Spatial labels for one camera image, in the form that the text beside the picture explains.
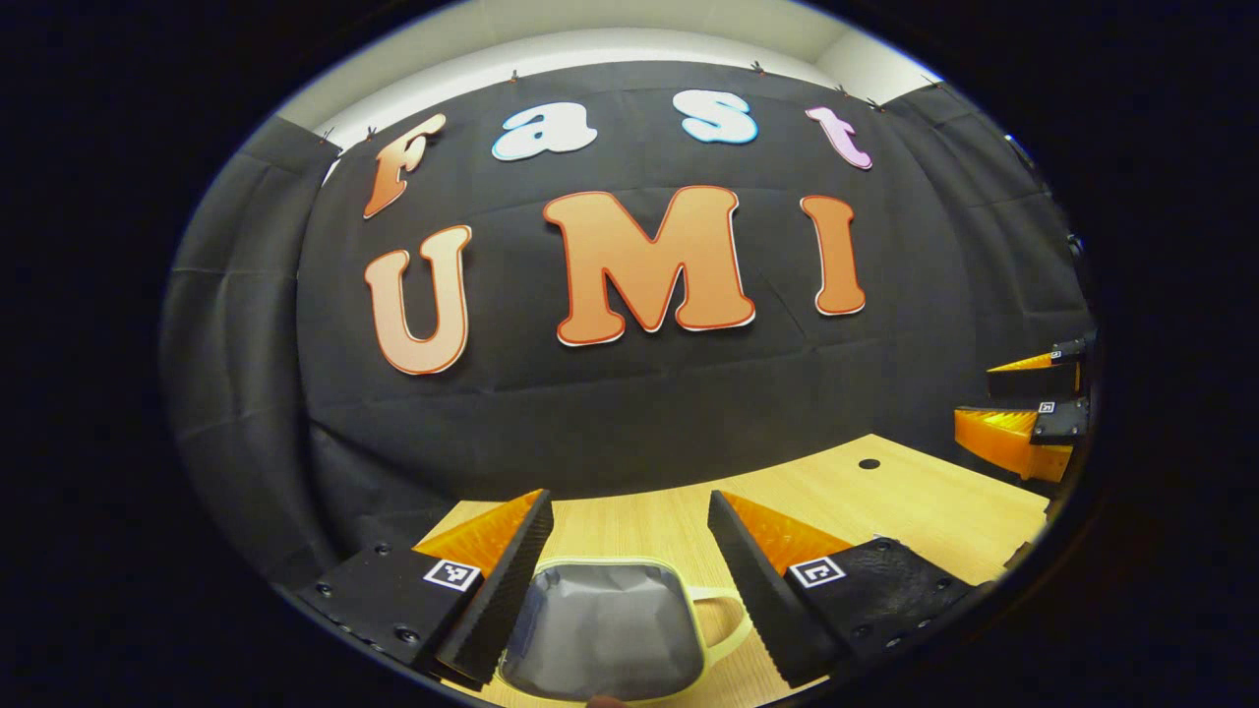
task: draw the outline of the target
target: letter m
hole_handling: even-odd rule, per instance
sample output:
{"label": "letter m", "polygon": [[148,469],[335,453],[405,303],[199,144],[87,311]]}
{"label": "letter m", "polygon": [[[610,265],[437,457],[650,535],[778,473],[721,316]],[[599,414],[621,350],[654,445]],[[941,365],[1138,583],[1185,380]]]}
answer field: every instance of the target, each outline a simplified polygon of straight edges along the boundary
{"label": "letter m", "polygon": [[616,197],[580,191],[546,204],[559,226],[568,262],[568,319],[556,329],[569,346],[613,341],[624,317],[608,307],[604,277],[642,329],[656,331],[684,275],[686,296],[675,314],[687,330],[737,328],[757,307],[743,294],[730,223],[738,197],[719,186],[684,186],[674,194],[656,238],[650,238]]}

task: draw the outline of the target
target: orange letter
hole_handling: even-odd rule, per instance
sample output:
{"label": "orange letter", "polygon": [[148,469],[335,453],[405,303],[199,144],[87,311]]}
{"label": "orange letter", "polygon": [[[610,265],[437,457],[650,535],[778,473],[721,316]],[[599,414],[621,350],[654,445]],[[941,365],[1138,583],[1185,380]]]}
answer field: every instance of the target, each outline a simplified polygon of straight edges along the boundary
{"label": "orange letter", "polygon": [[817,249],[822,260],[822,290],[813,302],[823,315],[851,315],[865,307],[865,291],[857,285],[852,258],[852,207],[830,197],[806,197],[799,208],[813,219]]}
{"label": "orange letter", "polygon": [[402,170],[413,171],[419,166],[419,159],[424,156],[426,135],[432,135],[446,125],[446,116],[437,113],[432,118],[419,123],[407,131],[405,135],[385,145],[384,150],[376,155],[376,183],[371,186],[371,199],[368,208],[363,210],[363,218],[370,219],[380,213],[380,209],[393,204],[394,199],[407,191],[407,180],[402,179]]}
{"label": "orange letter", "polygon": [[433,301],[437,328],[433,336],[415,339],[407,328],[402,301],[402,273],[410,263],[405,251],[393,251],[368,263],[364,280],[371,288],[371,316],[380,351],[407,374],[436,374],[458,360],[468,341],[468,312],[463,300],[463,247],[472,238],[468,227],[451,227],[424,239],[419,254],[433,265]]}
{"label": "orange letter", "polygon": [[556,330],[559,340],[580,346],[624,333],[624,317],[608,309],[604,276],[647,331],[665,321],[679,273],[686,277],[686,299],[675,316],[684,329],[750,323],[757,307],[743,295],[730,224],[738,205],[729,189],[684,186],[652,241],[606,191],[580,191],[546,204],[543,217],[559,226],[568,258],[569,310]]}

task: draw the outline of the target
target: pink letter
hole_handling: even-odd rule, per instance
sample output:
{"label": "pink letter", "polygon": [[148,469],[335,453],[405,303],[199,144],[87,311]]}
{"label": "pink letter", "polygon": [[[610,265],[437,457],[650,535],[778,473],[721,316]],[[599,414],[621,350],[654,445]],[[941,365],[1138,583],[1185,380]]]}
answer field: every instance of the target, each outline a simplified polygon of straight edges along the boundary
{"label": "pink letter", "polygon": [[857,131],[852,130],[852,126],[849,123],[835,117],[835,111],[817,107],[805,111],[805,115],[822,123],[822,131],[830,139],[831,147],[835,147],[835,151],[847,160],[850,165],[861,170],[869,170],[874,165],[870,155],[857,150],[857,146],[852,144],[851,136],[856,135]]}

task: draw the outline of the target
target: mug handle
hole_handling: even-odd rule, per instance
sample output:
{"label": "mug handle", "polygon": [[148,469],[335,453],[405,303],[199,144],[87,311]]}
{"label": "mug handle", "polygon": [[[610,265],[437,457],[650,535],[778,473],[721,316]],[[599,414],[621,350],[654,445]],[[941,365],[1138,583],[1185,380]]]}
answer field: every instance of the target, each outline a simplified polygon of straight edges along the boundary
{"label": "mug handle", "polygon": [[734,600],[739,605],[739,610],[743,610],[743,619],[739,620],[739,625],[734,627],[734,631],[713,646],[704,648],[705,661],[711,666],[725,659],[743,644],[743,640],[748,639],[748,635],[752,634],[752,616],[748,615],[748,608],[743,606],[743,598],[739,597],[737,590],[726,587],[689,587],[686,591],[691,596],[691,602],[700,600]]}

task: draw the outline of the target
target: white letter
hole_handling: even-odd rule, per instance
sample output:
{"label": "white letter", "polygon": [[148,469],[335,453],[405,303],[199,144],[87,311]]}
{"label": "white letter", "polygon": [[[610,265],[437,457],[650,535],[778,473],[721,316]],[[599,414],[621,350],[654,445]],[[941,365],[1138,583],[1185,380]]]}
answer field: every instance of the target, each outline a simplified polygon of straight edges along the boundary
{"label": "white letter", "polygon": [[682,130],[700,142],[750,142],[757,121],[748,116],[747,101],[721,91],[684,91],[674,96],[674,107],[691,116]]}
{"label": "white letter", "polygon": [[494,144],[491,152],[504,161],[533,157],[543,150],[572,152],[599,135],[585,125],[585,106],[580,103],[548,103],[521,111],[507,118],[502,130],[510,132]]}

